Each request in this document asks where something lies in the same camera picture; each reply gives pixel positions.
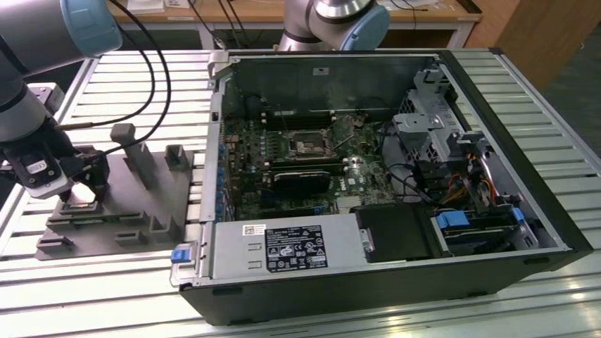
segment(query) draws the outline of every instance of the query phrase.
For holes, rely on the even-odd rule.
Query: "wooden cabinet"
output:
[[[467,47],[499,47],[539,90],[601,20],[601,0],[473,0],[483,21]]]

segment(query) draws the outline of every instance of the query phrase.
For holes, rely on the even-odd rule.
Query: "white table leg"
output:
[[[449,44],[447,45],[448,49],[459,49],[463,48],[467,44],[469,33],[472,32],[475,23],[467,22],[460,23],[460,27],[453,32],[453,36],[451,37]]]
[[[209,28],[209,30],[215,30],[215,26],[212,23],[207,23],[207,26]],[[213,40],[213,36],[211,34],[211,32],[207,30],[205,26],[199,23],[196,25],[196,29],[199,31],[200,34],[200,43],[203,44],[203,49],[215,49],[216,45],[215,45],[215,40]]]

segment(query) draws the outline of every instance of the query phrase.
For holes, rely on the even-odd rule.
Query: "power supply label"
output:
[[[321,225],[265,229],[265,255],[271,273],[328,268]]]

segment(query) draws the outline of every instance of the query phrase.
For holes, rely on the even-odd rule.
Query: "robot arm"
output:
[[[23,79],[120,46],[104,0],[0,1],[0,156],[32,197],[70,191],[82,154]]]
[[[289,0],[279,50],[372,50],[388,25],[388,10],[376,0]]]

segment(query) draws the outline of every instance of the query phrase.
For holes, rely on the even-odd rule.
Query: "slotted metal surface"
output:
[[[541,273],[499,294],[353,313],[277,320],[240,327],[205,324],[170,284],[170,251],[39,262],[36,241],[55,199],[14,191],[0,213],[0,337],[541,337],[599,334],[601,329],[601,178],[597,159],[557,115],[528,95],[520,78],[487,50],[456,51],[475,83],[507,124],[597,251],[552,273]],[[152,62],[158,62],[151,53]],[[166,126],[150,146],[181,143],[196,152],[189,191],[188,233],[199,231],[209,91],[205,51],[171,51],[174,97]],[[164,74],[158,75],[164,81]],[[134,111],[148,97],[150,76],[135,52],[116,52],[88,64],[71,92],[63,122],[103,120]],[[143,134],[163,109],[164,94],[136,125]],[[465,105],[460,104],[469,114]],[[476,120],[469,117],[475,129]],[[110,128],[72,132],[79,144],[114,146]]]

